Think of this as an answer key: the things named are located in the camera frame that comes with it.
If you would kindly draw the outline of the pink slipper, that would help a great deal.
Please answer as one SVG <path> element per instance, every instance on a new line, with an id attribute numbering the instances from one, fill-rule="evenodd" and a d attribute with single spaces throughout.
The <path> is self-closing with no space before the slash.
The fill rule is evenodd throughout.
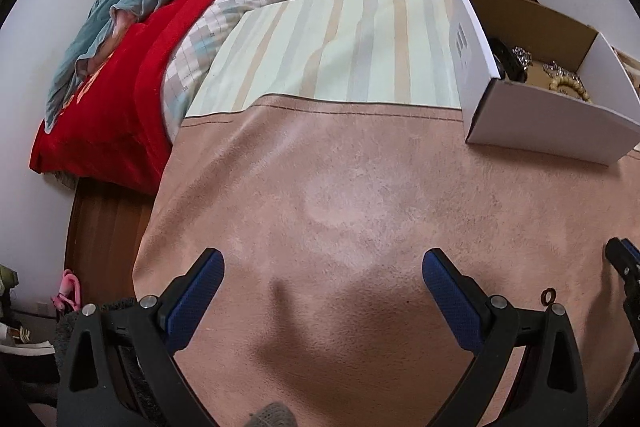
<path id="1" fill-rule="evenodd" d="M 62 273 L 58 294 L 51 298 L 54 308 L 60 314 L 79 311 L 81 308 L 81 289 L 78 277 L 70 269 Z"/>

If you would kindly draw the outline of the white cardboard box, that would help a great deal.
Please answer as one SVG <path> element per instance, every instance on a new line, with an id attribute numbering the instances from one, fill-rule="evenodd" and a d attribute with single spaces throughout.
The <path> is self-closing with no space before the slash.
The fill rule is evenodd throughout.
<path id="1" fill-rule="evenodd" d="M 500 80 L 488 44 L 527 54 Z M 639 97 L 605 37 L 529 0 L 452 0 L 450 50 L 465 140 L 613 165 L 639 143 Z"/>

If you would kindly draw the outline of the red blanket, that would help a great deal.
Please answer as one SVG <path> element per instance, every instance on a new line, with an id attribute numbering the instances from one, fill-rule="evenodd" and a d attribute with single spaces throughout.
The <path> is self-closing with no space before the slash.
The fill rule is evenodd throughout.
<path id="1" fill-rule="evenodd" d="M 29 166 L 40 175 L 92 178 L 153 194 L 174 141 L 160 91 L 171 54 L 214 0 L 171 0 L 137 21 L 124 10 L 87 62 L 52 130 L 40 124 Z"/>

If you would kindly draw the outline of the pink table cloth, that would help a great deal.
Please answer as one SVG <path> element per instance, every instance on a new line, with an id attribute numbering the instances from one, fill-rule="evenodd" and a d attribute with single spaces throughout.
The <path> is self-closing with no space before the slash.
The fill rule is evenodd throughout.
<path id="1" fill-rule="evenodd" d="M 180 369 L 239 426 L 423 426 L 469 364 L 421 274 L 442 249 L 488 294 L 570 317 L 591 418 L 634 352 L 608 239 L 639 236 L 639 156 L 611 167 L 470 147 L 456 110 L 265 96 L 182 123 L 132 280 L 157 294 L 208 247 L 224 282 Z"/>

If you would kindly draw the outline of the black smart watch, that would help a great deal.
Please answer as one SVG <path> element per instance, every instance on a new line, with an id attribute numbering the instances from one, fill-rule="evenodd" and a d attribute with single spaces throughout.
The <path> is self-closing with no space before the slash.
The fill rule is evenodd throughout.
<path id="1" fill-rule="evenodd" d="M 529 66 L 527 54 L 521 54 L 518 47 L 509 48 L 497 37 L 489 37 L 488 44 L 496 62 L 500 80 L 525 84 Z"/>

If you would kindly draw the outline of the striped pale cloth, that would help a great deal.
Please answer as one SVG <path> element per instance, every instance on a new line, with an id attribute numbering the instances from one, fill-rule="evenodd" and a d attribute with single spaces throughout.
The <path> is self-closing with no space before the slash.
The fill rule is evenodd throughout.
<path id="1" fill-rule="evenodd" d="M 460 106 L 452 0 L 290 0 L 245 13 L 188 114 L 234 113 L 265 95 Z"/>

